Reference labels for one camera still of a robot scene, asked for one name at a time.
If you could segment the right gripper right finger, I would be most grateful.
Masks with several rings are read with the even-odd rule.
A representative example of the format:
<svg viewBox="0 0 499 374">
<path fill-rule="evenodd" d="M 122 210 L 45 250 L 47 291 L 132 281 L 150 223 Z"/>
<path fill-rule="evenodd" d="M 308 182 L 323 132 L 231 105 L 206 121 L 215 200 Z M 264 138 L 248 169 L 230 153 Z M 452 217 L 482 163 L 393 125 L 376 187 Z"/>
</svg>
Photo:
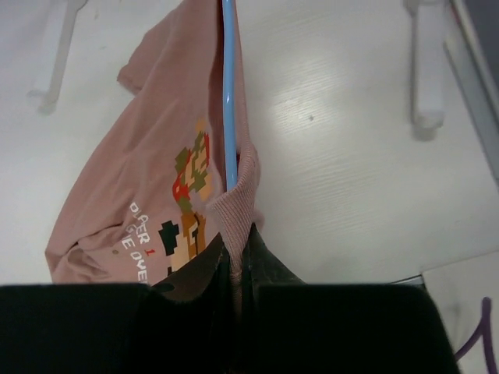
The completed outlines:
<svg viewBox="0 0 499 374">
<path fill-rule="evenodd" d="M 434 302 L 409 284 L 307 284 L 251 228 L 242 255 L 248 373 L 457 373 Z"/>
</svg>

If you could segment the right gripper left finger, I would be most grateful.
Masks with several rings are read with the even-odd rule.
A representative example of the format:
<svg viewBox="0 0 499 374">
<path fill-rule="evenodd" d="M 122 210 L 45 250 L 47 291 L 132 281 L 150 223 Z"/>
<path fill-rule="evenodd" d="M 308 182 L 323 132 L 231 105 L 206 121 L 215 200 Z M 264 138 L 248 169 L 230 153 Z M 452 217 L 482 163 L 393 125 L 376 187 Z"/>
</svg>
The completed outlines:
<svg viewBox="0 0 499 374">
<path fill-rule="evenodd" d="M 231 324 L 220 237 L 159 284 L 1 289 L 4 373 L 221 373 Z"/>
</svg>

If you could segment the pink t shirt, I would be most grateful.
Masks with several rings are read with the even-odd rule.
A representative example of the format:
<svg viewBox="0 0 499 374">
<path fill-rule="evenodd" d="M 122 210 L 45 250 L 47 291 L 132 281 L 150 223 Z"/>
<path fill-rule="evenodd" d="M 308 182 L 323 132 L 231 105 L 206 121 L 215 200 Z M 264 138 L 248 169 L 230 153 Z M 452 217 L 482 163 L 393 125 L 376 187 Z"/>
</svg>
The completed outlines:
<svg viewBox="0 0 499 374">
<path fill-rule="evenodd" d="M 232 281 L 260 179 L 235 67 L 238 182 L 225 186 L 222 10 L 184 1 L 149 30 L 119 82 L 133 99 L 91 155 L 45 255 L 56 283 L 156 284 L 221 236 Z"/>
</svg>

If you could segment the blue wire hanger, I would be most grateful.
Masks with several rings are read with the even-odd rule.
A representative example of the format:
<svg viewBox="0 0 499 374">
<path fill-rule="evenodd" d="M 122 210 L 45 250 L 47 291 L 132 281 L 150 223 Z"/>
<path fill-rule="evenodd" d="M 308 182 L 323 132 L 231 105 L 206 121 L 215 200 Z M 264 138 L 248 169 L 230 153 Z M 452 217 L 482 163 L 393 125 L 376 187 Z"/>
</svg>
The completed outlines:
<svg viewBox="0 0 499 374">
<path fill-rule="evenodd" d="M 223 126 L 225 148 L 226 189 L 230 191 L 237 184 L 237 142 L 235 130 L 235 21 L 234 2 L 222 0 L 223 19 Z"/>
</svg>

